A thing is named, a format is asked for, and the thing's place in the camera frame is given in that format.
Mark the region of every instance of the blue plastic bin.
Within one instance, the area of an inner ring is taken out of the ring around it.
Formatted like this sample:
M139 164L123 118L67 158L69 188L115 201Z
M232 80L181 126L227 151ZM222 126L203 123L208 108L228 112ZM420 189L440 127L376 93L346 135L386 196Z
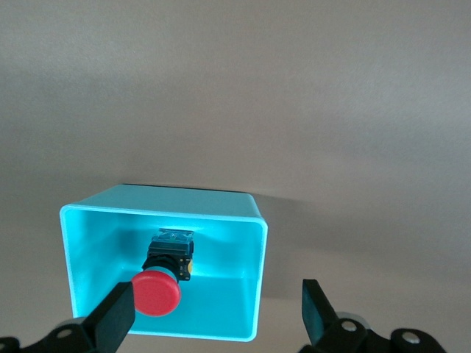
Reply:
M156 229L194 232L194 269L162 317L136 312L130 333L252 340L267 225L247 193L118 185L60 211L74 317L141 271Z

